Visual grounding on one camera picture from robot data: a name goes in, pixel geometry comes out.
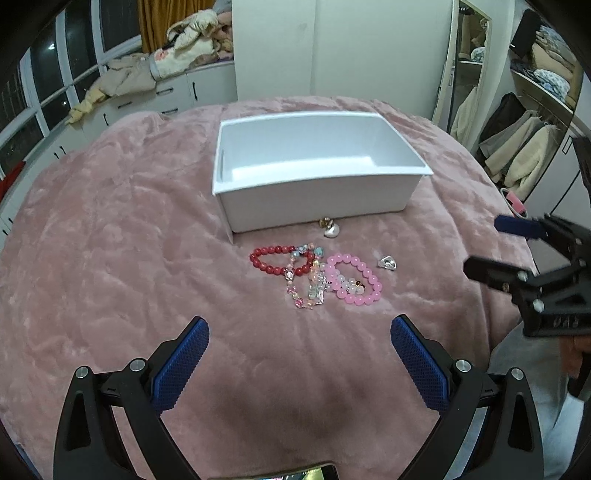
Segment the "silver spiky brooch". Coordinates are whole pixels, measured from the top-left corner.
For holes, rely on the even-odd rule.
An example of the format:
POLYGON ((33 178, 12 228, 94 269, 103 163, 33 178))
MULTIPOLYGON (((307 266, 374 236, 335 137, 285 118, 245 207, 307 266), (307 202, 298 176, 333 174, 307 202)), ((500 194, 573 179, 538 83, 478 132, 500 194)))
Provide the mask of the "silver spiky brooch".
POLYGON ((398 264, 393 256, 387 255, 381 258, 377 262, 377 266, 381 269, 388 270, 388 271, 396 271, 398 268, 398 264))

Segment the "pearl gold earring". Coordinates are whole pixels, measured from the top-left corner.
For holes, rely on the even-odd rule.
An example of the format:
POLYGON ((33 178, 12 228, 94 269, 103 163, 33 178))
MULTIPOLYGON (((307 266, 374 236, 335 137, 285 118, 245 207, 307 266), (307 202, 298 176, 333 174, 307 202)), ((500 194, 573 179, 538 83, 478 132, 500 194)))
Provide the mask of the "pearl gold earring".
POLYGON ((339 224, 329 217, 318 220, 318 226, 322 229, 322 234, 324 234, 325 238, 334 239, 341 233, 339 224))

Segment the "grey trousers of person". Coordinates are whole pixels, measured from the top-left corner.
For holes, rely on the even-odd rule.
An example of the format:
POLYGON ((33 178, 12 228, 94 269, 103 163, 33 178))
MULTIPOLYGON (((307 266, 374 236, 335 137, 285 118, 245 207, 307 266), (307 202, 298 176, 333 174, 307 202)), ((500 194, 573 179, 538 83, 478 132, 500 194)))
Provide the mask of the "grey trousers of person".
POLYGON ((491 373, 523 370, 535 402, 544 453, 544 477, 558 479, 568 469, 583 418, 584 403, 568 393, 578 376, 590 340, 572 337, 529 338, 515 327, 493 350, 491 373))

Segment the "open closet with clothes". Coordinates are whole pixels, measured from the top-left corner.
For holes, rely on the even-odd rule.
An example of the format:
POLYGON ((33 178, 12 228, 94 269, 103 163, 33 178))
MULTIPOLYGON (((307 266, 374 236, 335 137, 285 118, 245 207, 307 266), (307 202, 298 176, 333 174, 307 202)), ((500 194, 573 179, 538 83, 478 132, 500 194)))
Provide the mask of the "open closet with clothes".
POLYGON ((590 82, 536 1, 455 1, 433 122, 472 152, 500 187, 510 165, 490 160, 529 117, 552 130, 543 167, 521 199, 532 216, 585 222, 590 207, 573 141, 590 134, 590 82))

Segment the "pink plush bedspread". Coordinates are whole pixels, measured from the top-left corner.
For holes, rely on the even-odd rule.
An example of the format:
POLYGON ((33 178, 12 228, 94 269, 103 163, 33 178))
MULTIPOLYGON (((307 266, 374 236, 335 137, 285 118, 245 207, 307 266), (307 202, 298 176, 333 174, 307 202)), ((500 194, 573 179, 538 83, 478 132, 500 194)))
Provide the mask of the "pink plush bedspread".
POLYGON ((458 358, 486 367, 515 327, 509 298, 468 280, 467 257, 525 268, 527 243, 494 219, 504 199, 472 155, 429 120, 381 101, 288 97, 136 113, 35 180, 1 254, 1 418, 43 478, 82 365, 123 368, 194 316, 211 341, 163 419, 202 478, 331 462, 342 479, 395 479, 437 414, 394 351, 408 315, 458 358), (400 213, 229 241, 211 194, 222 120, 266 113, 367 111, 386 118, 432 168, 400 213), (369 265, 390 255, 382 299, 294 307, 280 277, 252 267, 257 247, 313 242, 369 265))

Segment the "white tall wardrobe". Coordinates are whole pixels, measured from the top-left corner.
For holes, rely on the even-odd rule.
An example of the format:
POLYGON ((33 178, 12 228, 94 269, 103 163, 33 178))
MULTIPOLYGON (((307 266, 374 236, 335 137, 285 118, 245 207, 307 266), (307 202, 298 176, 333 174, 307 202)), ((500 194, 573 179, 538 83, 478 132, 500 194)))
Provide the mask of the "white tall wardrobe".
POLYGON ((346 96, 433 115, 453 1, 235 1, 238 98, 346 96))

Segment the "white open storage box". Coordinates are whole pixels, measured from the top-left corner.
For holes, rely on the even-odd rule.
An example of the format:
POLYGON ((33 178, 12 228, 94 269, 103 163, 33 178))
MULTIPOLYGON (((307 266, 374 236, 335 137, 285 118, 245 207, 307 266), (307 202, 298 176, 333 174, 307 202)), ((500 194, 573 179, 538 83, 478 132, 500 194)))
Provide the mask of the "white open storage box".
POLYGON ((212 195, 228 237, 404 210, 433 171, 382 115, 304 111, 224 120, 212 195))

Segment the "white low drawer cabinet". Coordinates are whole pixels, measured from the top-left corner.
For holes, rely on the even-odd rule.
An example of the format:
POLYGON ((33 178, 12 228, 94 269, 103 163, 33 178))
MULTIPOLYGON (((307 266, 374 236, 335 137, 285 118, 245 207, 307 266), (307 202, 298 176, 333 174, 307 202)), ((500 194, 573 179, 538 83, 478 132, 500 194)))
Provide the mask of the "white low drawer cabinet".
POLYGON ((163 80, 140 94, 108 99, 75 125, 59 125, 24 158, 24 168, 1 200, 1 237, 12 230, 16 215, 34 180, 67 154, 84 148, 122 118, 151 111, 174 116, 193 107, 238 100, 235 65, 222 61, 163 80))

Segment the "window with white frames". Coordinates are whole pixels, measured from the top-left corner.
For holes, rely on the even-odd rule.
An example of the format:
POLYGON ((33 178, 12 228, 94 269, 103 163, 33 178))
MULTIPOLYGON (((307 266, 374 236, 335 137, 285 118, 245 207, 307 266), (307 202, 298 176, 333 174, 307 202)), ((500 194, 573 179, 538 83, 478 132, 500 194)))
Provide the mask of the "window with white frames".
POLYGON ((1 177, 65 121, 106 63, 140 50, 135 1, 71 1, 2 72, 1 177))

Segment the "beige garment on cabinet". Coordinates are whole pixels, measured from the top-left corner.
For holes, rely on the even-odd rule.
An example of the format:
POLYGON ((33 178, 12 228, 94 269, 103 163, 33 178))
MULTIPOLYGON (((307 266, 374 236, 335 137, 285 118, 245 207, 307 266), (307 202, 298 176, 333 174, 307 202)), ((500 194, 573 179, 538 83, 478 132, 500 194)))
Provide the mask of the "beige garment on cabinet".
POLYGON ((85 115, 108 98, 147 92, 155 88, 151 55, 134 53, 108 62, 107 70, 95 80, 84 94, 83 100, 72 107, 67 125, 79 122, 85 115))

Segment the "pile of clothes on cabinet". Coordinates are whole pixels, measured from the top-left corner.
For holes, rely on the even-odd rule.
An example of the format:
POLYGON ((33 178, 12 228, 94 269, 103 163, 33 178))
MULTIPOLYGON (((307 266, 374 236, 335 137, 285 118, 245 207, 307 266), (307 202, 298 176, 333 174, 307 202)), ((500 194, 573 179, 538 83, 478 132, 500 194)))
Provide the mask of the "pile of clothes on cabinet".
POLYGON ((229 9, 200 10, 171 25, 166 42, 149 56, 152 78, 158 82, 187 70, 232 60, 232 14, 229 9))

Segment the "mustard yellow curtain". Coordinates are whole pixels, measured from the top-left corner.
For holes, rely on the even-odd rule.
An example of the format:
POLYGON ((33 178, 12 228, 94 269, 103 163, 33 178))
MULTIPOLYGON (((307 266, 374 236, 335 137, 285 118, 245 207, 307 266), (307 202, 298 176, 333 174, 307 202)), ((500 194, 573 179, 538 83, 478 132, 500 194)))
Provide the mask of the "mustard yellow curtain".
POLYGON ((213 5, 214 0, 138 0, 142 52, 152 53, 162 47, 172 24, 213 5))

